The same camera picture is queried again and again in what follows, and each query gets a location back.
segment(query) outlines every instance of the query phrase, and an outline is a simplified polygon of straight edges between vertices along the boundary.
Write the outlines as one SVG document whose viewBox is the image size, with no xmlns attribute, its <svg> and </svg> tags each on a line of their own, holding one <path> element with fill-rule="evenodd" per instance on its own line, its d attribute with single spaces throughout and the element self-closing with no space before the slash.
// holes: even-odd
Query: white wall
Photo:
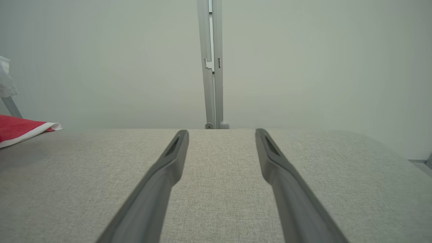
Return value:
<svg viewBox="0 0 432 243">
<path fill-rule="evenodd" d="M 196 0 L 0 3 L 24 118 L 71 128 L 203 128 Z"/>
<path fill-rule="evenodd" d="M 342 129 L 432 150 L 432 1 L 223 2 L 232 128 Z"/>
</svg>

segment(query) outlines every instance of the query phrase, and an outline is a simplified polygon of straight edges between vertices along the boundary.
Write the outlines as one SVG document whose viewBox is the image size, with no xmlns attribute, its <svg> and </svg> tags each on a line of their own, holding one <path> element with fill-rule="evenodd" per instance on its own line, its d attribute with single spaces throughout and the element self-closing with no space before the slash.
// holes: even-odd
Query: red cloth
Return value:
<svg viewBox="0 0 432 243">
<path fill-rule="evenodd" d="M 0 115 L 0 143 L 26 134 L 45 124 L 44 121 L 32 121 L 14 116 Z"/>
</svg>

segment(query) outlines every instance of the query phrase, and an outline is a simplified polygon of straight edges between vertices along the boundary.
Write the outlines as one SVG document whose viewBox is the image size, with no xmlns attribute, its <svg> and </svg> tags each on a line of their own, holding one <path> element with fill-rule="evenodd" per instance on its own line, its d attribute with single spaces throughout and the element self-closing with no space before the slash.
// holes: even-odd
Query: white trim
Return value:
<svg viewBox="0 0 432 243">
<path fill-rule="evenodd" d="M 14 144 L 17 144 L 17 143 L 19 143 L 21 141 L 24 141 L 24 140 L 27 140 L 29 138 L 32 138 L 32 137 L 34 137 L 36 135 L 39 135 L 39 134 L 43 133 L 48 128 L 51 128 L 54 131 L 58 131 L 58 130 L 63 129 L 59 123 L 47 122 L 47 123 L 44 123 L 44 124 L 36 127 L 35 129 L 33 129 L 31 131 L 28 131 L 27 133 L 25 133 L 25 134 L 23 134 L 23 135 L 21 135 L 19 137 L 16 137 L 14 139 L 10 139 L 10 140 L 6 140 L 6 141 L 1 142 L 0 143 L 0 148 L 7 147 L 7 146 L 10 146 L 10 145 L 14 145 Z"/>
</svg>

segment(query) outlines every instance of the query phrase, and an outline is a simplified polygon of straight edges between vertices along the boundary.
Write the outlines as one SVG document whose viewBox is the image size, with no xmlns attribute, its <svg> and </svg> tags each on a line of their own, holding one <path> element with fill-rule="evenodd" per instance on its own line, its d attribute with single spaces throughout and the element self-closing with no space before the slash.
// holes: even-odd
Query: metal pole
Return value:
<svg viewBox="0 0 432 243">
<path fill-rule="evenodd" d="M 3 100 L 3 103 L 6 106 L 11 116 L 22 118 L 22 115 L 19 112 L 18 107 L 15 105 L 15 102 L 13 101 L 12 97 L 10 96 L 2 97 L 1 99 Z"/>
</svg>

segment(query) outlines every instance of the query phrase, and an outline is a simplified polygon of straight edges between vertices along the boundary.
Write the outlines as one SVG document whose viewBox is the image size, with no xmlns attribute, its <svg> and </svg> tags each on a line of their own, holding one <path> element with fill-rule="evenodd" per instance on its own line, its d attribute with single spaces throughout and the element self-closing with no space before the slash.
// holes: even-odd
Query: gray fabric surface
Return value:
<svg viewBox="0 0 432 243">
<path fill-rule="evenodd" d="M 191 130 L 183 176 L 171 192 L 161 242 L 282 241 L 272 188 L 253 130 Z"/>
<path fill-rule="evenodd" d="M 177 130 L 56 131 L 0 150 L 0 242 L 94 242 Z M 282 241 L 254 130 L 190 130 L 161 242 Z M 432 180 L 343 131 L 269 133 L 351 242 L 431 242 Z"/>
</svg>

